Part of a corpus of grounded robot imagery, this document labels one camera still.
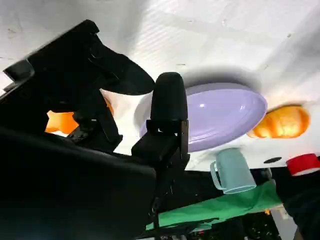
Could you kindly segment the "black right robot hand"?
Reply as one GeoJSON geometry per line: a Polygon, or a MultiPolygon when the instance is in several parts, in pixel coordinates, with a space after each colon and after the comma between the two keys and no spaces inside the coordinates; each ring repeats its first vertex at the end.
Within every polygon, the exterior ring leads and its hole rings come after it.
{"type": "Polygon", "coordinates": [[[158,209],[185,170],[189,121],[183,78],[157,80],[106,47],[84,20],[4,70],[0,98],[3,240],[159,240],[158,209]],[[152,93],[146,133],[131,155],[101,93],[152,93]]]}

